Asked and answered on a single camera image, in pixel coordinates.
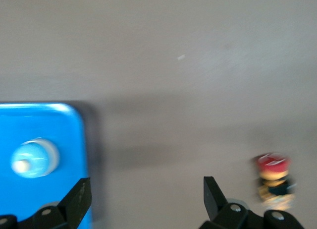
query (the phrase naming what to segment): red hat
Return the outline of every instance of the red hat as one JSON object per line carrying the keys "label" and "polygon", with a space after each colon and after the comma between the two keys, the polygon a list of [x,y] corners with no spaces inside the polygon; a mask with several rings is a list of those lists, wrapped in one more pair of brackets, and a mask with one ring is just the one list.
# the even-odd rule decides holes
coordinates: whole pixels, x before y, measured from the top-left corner
{"label": "red hat", "polygon": [[285,172],[288,170],[290,159],[280,153],[267,153],[257,159],[260,171]]}

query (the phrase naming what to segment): white button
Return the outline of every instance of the white button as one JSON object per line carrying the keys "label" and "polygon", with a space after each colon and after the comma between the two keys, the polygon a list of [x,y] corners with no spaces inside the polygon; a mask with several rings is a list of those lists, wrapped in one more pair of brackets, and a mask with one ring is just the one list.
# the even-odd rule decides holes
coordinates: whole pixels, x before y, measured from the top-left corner
{"label": "white button", "polygon": [[16,161],[16,162],[13,162],[12,164],[12,169],[16,173],[27,172],[30,168],[31,168],[31,164],[27,160]]}

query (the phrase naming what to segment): white surface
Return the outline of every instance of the white surface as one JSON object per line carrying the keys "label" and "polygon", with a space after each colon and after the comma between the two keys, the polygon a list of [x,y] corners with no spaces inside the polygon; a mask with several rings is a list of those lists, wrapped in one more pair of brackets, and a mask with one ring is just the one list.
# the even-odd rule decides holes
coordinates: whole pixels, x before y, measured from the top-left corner
{"label": "white surface", "polygon": [[96,110],[95,228],[198,228],[205,175],[262,215],[250,158],[278,151],[314,229],[316,3],[0,0],[0,100]]}

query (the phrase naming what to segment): screw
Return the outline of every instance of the screw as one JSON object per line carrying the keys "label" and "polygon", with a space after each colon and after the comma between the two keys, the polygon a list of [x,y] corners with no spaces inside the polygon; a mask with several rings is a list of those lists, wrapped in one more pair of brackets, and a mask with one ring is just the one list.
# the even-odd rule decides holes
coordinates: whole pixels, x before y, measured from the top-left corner
{"label": "screw", "polygon": [[281,213],[279,212],[272,212],[272,216],[275,218],[275,219],[278,219],[278,220],[284,220],[284,217]]}
{"label": "screw", "polygon": [[236,204],[232,204],[230,206],[230,208],[231,208],[232,211],[235,211],[235,212],[240,212],[241,211],[241,208],[238,205],[236,205]]}
{"label": "screw", "polygon": [[51,213],[51,209],[45,209],[42,211],[42,216],[50,214]]}
{"label": "screw", "polygon": [[8,221],[7,218],[0,219],[0,225],[5,224]]}

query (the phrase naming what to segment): small figurine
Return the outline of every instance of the small figurine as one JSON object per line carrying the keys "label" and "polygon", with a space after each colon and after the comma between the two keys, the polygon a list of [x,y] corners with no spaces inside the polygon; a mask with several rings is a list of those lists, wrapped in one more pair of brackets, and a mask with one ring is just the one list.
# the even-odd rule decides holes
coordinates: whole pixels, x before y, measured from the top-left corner
{"label": "small figurine", "polygon": [[290,159],[280,153],[267,153],[257,157],[260,170],[259,195],[268,209],[286,210],[292,207],[294,194],[288,177]]}

